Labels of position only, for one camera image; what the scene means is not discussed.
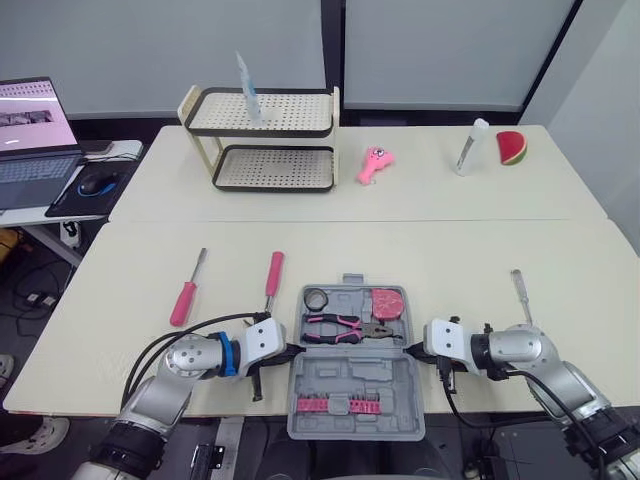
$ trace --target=shoe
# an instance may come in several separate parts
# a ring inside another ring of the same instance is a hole
[[[60,445],[68,431],[68,419],[61,417],[43,417],[42,425],[29,439],[0,447],[0,453],[40,455]]]
[[[7,384],[13,372],[13,356],[0,354],[0,390]]]

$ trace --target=laptop keyboard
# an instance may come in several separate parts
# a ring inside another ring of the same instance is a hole
[[[0,183],[48,180],[65,175],[77,156],[48,160],[25,160],[22,162],[0,162]]]

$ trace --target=pliers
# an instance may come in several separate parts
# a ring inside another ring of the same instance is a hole
[[[355,315],[336,315],[334,313],[307,314],[303,318],[307,323],[335,323],[351,328],[348,332],[338,335],[318,335],[316,333],[305,333],[302,340],[307,343],[360,343],[363,338],[397,338],[393,330],[379,323],[362,323],[360,317]]]

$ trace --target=mouse pad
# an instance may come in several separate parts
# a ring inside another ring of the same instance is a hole
[[[138,168],[137,161],[89,162],[58,200],[45,212],[45,217],[75,215],[108,215]],[[102,195],[83,197],[78,193],[82,180],[92,174],[117,174],[116,186]]]

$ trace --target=tool case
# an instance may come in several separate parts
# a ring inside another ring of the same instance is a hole
[[[295,335],[306,351],[291,368],[287,431],[297,440],[420,440],[425,434],[420,379],[415,359],[404,352],[412,344],[406,293],[399,286],[366,285],[362,275],[346,274],[343,282],[307,285],[300,293]],[[322,311],[306,307],[309,289],[327,295]],[[345,325],[316,321],[323,314],[380,323],[373,315],[374,289],[396,292],[404,302],[399,318],[384,322],[392,337],[355,344],[305,340],[349,332]]]

